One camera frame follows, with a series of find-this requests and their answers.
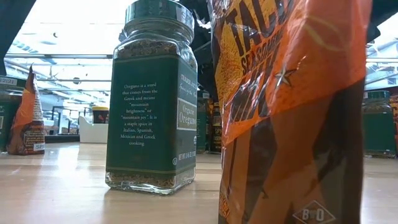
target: black object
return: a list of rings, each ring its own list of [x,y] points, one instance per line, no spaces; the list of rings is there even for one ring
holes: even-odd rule
[[[79,134],[46,135],[45,143],[80,142]]]
[[[6,75],[4,56],[36,0],[0,0],[0,75]]]
[[[388,20],[398,12],[397,0],[375,0],[373,1],[371,22],[368,28],[368,43],[380,36],[378,25]]]
[[[107,124],[109,110],[93,110],[93,123],[94,124]]]

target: taco seasoning bag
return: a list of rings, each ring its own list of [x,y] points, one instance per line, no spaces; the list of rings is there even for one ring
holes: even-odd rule
[[[22,102],[11,127],[7,152],[12,155],[44,154],[42,104],[32,66],[22,93]]]
[[[212,0],[220,224],[360,223],[370,0]]]

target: black star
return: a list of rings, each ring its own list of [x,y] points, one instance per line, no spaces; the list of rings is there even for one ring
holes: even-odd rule
[[[290,83],[290,76],[297,71],[297,69],[290,69],[286,70],[286,65],[282,67],[282,71],[277,73],[275,77],[279,78],[279,81],[277,82],[277,86],[279,86],[280,83],[285,83],[286,85],[292,87],[292,84]]]

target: glass spice jar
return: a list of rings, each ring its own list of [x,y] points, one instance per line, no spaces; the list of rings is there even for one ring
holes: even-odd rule
[[[197,61],[190,11],[169,0],[126,9],[114,50],[106,183],[171,194],[195,178]]]
[[[375,156],[396,155],[394,116],[388,91],[364,93],[362,106],[365,153]]]

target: plastic packaging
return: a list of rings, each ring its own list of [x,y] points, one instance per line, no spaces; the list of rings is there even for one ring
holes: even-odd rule
[[[371,1],[212,0],[218,223],[359,224]]]
[[[7,145],[8,154],[44,154],[45,129],[42,104],[32,66],[22,93],[22,103],[17,110]]]
[[[138,0],[114,50],[106,183],[171,194],[195,178],[193,17],[175,1]]]

